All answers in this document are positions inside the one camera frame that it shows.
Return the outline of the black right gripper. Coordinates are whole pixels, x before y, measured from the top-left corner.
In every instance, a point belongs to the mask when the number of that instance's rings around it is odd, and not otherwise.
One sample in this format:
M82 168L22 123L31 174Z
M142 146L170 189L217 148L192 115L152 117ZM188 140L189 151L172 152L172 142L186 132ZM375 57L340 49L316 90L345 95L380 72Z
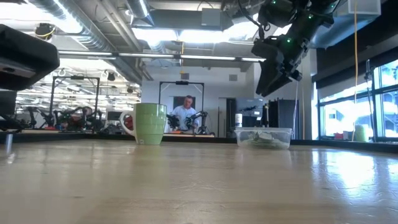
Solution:
M306 38L294 39L286 35L256 39L251 52L265 61L259 62L261 74L256 94L265 97L293 80L301 80L297 70L302 56L309 50L310 41Z

